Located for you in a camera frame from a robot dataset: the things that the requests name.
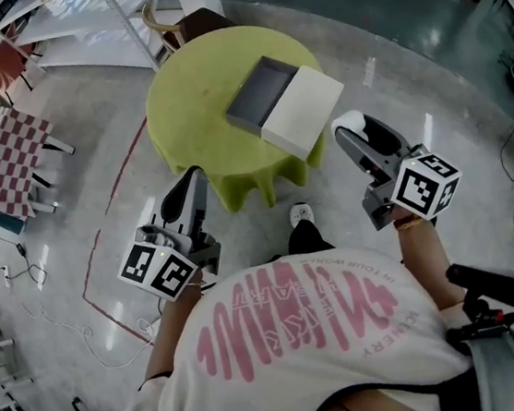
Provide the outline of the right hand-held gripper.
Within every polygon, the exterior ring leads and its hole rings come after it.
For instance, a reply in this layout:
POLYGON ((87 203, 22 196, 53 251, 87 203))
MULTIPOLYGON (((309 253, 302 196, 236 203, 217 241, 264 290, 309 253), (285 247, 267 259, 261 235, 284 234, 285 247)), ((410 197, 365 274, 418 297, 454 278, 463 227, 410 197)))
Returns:
POLYGON ((339 147, 374 180, 363 207, 377 230, 391 223, 393 207, 428 221, 446 210, 460 182, 460 169, 424 145, 410 149, 407 140, 390 126, 364 114, 362 127, 333 130, 339 147), (383 164, 369 156, 389 157, 383 164))

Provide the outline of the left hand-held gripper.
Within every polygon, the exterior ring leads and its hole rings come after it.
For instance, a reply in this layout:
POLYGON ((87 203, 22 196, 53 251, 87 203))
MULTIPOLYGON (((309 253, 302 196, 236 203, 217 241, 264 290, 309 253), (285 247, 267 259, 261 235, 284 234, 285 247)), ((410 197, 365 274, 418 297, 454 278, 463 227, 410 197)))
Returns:
POLYGON ((117 271, 120 281, 172 301, 198 270, 218 272, 220 242, 202 230, 208 189, 208 179, 196 165, 174 179, 161 200, 161 215, 139 217, 117 271))

